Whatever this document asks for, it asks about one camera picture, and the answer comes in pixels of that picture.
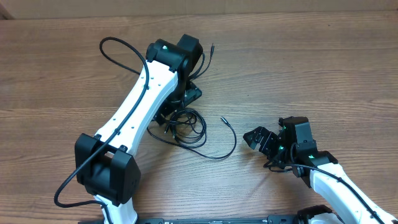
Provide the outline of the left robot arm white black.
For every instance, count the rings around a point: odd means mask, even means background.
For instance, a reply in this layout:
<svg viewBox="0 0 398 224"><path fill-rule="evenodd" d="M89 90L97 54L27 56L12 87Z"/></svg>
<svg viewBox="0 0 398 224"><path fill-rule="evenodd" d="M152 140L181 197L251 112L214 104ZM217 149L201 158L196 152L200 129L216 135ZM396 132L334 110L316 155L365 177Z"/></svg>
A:
<svg viewBox="0 0 398 224"><path fill-rule="evenodd" d="M189 76L202 56L198 39L151 43L139 79L112 118L94 136L75 143L77 181L101 204L103 223L136 223L132 196L141 179L134 159L152 120L163 124L171 112L201 97Z"/></svg>

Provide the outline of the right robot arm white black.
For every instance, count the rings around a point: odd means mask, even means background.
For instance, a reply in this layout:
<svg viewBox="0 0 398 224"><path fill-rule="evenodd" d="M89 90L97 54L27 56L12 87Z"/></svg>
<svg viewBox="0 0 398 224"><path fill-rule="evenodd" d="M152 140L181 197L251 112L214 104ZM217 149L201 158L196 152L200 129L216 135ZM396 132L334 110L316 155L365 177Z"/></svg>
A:
<svg viewBox="0 0 398 224"><path fill-rule="evenodd" d="M356 186L336 157L318 150L308 118L280 118L278 124L278 133L259 126L243 139L267 157L264 168L293 172L328 202L298 211L292 223L397 223Z"/></svg>

